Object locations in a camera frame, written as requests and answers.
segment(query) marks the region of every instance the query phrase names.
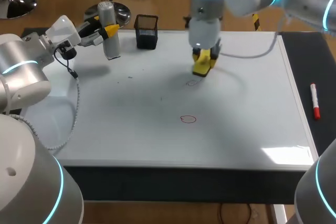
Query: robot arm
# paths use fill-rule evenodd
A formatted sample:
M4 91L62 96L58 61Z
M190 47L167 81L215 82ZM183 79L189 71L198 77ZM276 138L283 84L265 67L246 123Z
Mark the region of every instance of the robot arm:
M218 58L224 3L235 16L250 15L268 6L281 7L288 17L298 18L321 32L336 31L334 0L191 0L189 43L196 75L205 77Z
M76 28L67 16L61 16L41 36L32 33L21 39L14 34L0 35L0 112L33 105L50 93L50 82L42 69L55 60L56 50L70 60L77 54L75 46L96 46L113 37L118 28L102 27L99 17Z

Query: drawn circle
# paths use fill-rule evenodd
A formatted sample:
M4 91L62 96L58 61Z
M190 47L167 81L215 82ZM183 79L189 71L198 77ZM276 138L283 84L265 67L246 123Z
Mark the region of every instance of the drawn circle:
M196 117L192 115L183 115L180 118L183 123L194 123L197 120Z

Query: black cable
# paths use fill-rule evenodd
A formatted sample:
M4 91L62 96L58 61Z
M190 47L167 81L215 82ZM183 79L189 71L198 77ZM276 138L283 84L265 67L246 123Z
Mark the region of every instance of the black cable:
M249 210L249 212L250 212L246 224L249 224L249 222L251 221L251 218L252 218L252 207L251 207L250 204L246 204L246 205L247 205L248 210ZM217 211L217 216L218 216L218 220L219 220L219 223L220 223L220 224L224 224L223 216L222 216L222 207L223 207L223 203L220 203L220 204L218 205L218 211Z
M57 52L57 49L61 48L61 46L58 45L55 50L54 50L54 58L61 64L63 65L64 67L67 68L68 72L72 75L72 77L74 77L75 79L78 78L78 74L76 73L76 71L72 70L71 68L69 68L69 60L67 60L67 64L63 64L59 59L57 59L56 57L56 52Z
M69 71L69 69L70 69L69 66L66 66L66 65L63 64L59 59L57 59L57 57L56 57L57 49L59 49L58 46L57 46L57 47L55 48L55 50L54 50L54 58L55 58L55 60L57 60L61 65L65 66L65 67L68 69L68 71Z
M252 218L252 207L250 204L246 204L246 205L248 207L248 210L250 211L250 216L248 217L247 222L246 222L246 224L248 224Z
M219 220L219 224L224 224L223 216L222 216L222 207L223 207L223 203L219 203L218 211L217 211L217 217L218 217L218 220Z

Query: white table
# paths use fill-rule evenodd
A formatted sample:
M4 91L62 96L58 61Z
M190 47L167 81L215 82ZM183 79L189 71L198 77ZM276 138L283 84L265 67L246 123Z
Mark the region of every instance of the white table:
M266 51L274 34L220 36L222 51L249 56ZM134 31L119 38L121 58L112 61L101 45L76 48L81 104L56 155L63 165L307 170L317 159L280 36L265 57L220 56L205 79L191 74L185 31L160 31L154 51L138 50ZM45 73L52 92L26 117L53 145L70 132L76 89L59 64Z

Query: yellow tape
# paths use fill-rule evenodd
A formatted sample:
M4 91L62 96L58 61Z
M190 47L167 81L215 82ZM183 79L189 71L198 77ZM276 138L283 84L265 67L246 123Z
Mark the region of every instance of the yellow tape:
M259 22L259 15L252 14L253 24L255 31L261 31L260 22Z

